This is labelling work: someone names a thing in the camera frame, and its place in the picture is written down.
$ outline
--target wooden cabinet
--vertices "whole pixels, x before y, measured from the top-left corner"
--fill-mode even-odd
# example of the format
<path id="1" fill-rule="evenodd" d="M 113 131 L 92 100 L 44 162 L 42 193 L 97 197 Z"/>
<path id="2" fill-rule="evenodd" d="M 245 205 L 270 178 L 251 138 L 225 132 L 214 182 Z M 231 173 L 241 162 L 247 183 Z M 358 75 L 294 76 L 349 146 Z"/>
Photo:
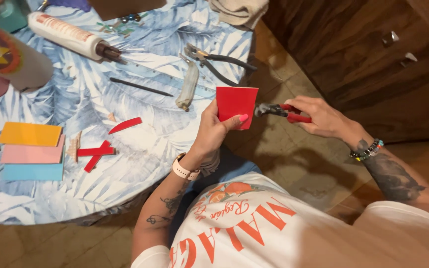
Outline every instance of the wooden cabinet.
<path id="1" fill-rule="evenodd" d="M 429 25 L 405 0 L 271 0 L 264 21 L 325 99 L 373 136 L 429 139 Z"/>

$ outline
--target round table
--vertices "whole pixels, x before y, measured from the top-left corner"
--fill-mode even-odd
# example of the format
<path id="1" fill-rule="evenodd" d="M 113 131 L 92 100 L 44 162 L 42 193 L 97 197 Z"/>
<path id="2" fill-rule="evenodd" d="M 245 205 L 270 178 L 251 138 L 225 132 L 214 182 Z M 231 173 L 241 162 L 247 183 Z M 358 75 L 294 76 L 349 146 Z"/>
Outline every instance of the round table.
<path id="1" fill-rule="evenodd" d="M 37 0 L 30 0 L 32 8 Z M 187 64 L 178 54 L 187 42 L 212 54 L 248 60 L 253 33 L 218 21 L 204 0 L 173 0 L 161 9 L 148 11 L 130 36 L 100 31 L 101 21 L 92 9 L 53 7 L 49 15 L 98 34 L 124 51 L 130 61 L 183 78 Z M 143 193 L 164 178 L 173 159 L 192 145 L 201 112 L 211 98 L 195 97 L 190 111 L 176 107 L 175 98 L 124 87 L 110 76 L 130 78 L 139 84 L 160 88 L 165 85 L 149 78 L 134 77 L 114 63 L 97 63 L 35 35 L 25 28 L 17 38 L 48 56 L 54 65 L 50 82 L 37 91 L 20 93 L 11 86 L 0 98 L 0 132 L 6 121 L 60 125 L 69 140 L 82 131 L 81 148 L 99 147 L 104 140 L 116 148 L 105 155 L 91 173 L 83 168 L 90 157 L 76 163 L 65 155 L 62 181 L 3 181 L 0 178 L 0 224 L 45 224 L 76 222 L 91 224 L 102 216 L 120 213 L 140 201 Z M 240 81 L 244 69 L 213 62 L 232 81 Z M 204 84 L 224 85 L 207 68 L 201 68 Z M 166 91 L 177 96 L 179 89 Z M 141 117 L 136 127 L 108 135 L 116 125 L 108 119 L 114 113 L 122 122 Z M 4 165 L 0 164 L 0 175 Z"/>

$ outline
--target arm tattoo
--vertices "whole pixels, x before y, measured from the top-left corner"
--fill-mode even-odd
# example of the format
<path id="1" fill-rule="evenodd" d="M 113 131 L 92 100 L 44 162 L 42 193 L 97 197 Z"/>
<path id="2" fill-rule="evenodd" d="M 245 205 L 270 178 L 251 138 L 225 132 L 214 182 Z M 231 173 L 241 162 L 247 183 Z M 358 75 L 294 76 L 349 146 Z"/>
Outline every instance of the arm tattoo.
<path id="1" fill-rule="evenodd" d="M 151 223 L 152 225 L 158 222 L 170 223 L 173 220 L 178 207 L 180 206 L 184 192 L 189 183 L 189 180 L 185 181 L 182 188 L 176 192 L 176 196 L 174 198 L 160 198 L 160 200 L 165 203 L 169 216 L 152 215 L 147 219 L 147 222 Z"/>
<path id="2" fill-rule="evenodd" d="M 357 145 L 356 152 L 363 152 L 368 147 L 368 143 L 362 139 Z M 363 163 L 387 200 L 408 203 L 408 201 L 416 200 L 420 196 L 420 192 L 426 188 L 419 185 L 391 156 L 381 151 L 364 160 Z"/>

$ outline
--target pink fingernail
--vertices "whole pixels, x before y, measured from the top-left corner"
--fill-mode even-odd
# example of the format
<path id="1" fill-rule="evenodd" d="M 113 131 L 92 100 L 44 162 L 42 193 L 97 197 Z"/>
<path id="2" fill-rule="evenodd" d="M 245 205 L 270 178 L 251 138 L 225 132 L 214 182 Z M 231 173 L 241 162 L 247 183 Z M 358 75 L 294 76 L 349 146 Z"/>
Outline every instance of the pink fingernail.
<path id="1" fill-rule="evenodd" d="M 241 121 L 241 122 L 244 122 L 244 121 L 246 121 L 247 120 L 247 118 L 248 118 L 249 116 L 247 115 L 247 114 L 243 114 L 242 116 L 240 116 L 239 117 L 239 120 Z"/>

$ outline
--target gray rag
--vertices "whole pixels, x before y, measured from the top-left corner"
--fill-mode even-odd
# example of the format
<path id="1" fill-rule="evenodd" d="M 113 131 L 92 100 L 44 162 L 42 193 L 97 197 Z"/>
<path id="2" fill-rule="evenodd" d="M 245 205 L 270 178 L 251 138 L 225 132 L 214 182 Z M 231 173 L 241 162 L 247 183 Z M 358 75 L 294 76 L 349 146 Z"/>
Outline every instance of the gray rag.
<path id="1" fill-rule="evenodd" d="M 210 8 L 219 12 L 219 20 L 231 25 L 256 27 L 266 13 L 269 0 L 209 0 Z"/>

